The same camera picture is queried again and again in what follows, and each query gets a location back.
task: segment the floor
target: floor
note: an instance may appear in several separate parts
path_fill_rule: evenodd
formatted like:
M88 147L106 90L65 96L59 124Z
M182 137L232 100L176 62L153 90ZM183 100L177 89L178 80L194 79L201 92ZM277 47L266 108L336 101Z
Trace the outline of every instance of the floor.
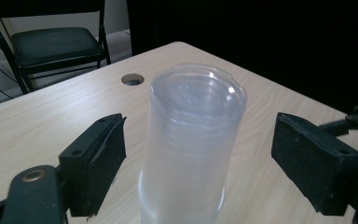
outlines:
M131 34L129 30L113 33L107 36L108 48L112 63L119 62L131 56ZM36 84L40 88L54 85L59 81L65 80L73 76L79 76L88 72L83 70L71 74L59 75L54 77L46 77L36 80ZM21 90L13 74L11 73L6 61L0 62L0 103L12 98L21 96Z

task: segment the table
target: table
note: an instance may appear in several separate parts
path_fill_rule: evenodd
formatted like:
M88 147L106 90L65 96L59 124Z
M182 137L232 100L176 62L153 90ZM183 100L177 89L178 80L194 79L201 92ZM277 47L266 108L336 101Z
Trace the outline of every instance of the table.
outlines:
M11 179L42 164L57 166L59 154L95 120L121 113L127 158L101 210L88 221L69 223L140 223L137 181L144 161L149 85L176 63L204 63L226 70L246 89L248 105L227 174L227 198L216 223L351 223L345 217L315 213L309 201L270 156L275 119L284 112L319 125L345 114L186 43L174 42L119 63L74 77L0 104L0 201ZM144 83L128 86L124 75ZM339 137L358 150L358 131Z

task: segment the cup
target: cup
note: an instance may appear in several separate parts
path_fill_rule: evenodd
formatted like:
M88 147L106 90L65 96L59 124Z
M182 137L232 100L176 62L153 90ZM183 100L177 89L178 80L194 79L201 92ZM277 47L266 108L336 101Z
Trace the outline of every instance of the cup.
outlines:
M152 80L145 163L138 180L142 224L214 223L247 95L233 77L184 63Z

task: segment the chair frame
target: chair frame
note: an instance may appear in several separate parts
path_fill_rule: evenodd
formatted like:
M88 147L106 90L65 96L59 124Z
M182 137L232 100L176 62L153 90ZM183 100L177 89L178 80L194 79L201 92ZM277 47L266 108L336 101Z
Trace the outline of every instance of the chair frame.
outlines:
M87 58L76 60L75 62L65 62L65 63L51 63L48 66L36 66L33 68L20 68L15 60L15 55L9 44L7 43L4 34L0 29L0 49L4 52L7 61L10 65L10 68L17 79L21 91L23 94L26 94L30 91L34 91L34 85L32 84L33 79L42 78L42 77L50 77L59 74L69 73L76 70L87 69L91 67L101 67L101 61L106 60L107 64L111 63L107 40L106 40L106 32L104 28L104 0L66 0L60 1L59 3L68 3L74 5L66 6L66 7L58 7L54 5L54 0L0 0L0 21L4 18L18 18L18 17L33 17L33 16L53 16L53 15L65 15L65 14L76 14L76 13L87 13L87 12L99 12L99 36L98 43L103 48L103 55L98 58ZM21 13L16 11L10 11L10 8L20 8L23 7L23 4L30 4L31 7L27 7L26 9L21 9ZM87 66L83 68L72 69L69 71L58 72L53 74L48 74L39 77L29 77L32 74L54 71L62 68L69 68L71 66L93 63L96 62L96 66Z

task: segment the dark background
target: dark background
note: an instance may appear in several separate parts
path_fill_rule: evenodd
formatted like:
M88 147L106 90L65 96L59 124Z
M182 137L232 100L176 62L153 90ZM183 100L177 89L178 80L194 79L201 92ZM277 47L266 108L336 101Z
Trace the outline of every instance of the dark background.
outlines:
M183 41L344 113L358 105L358 0L128 0L132 54Z

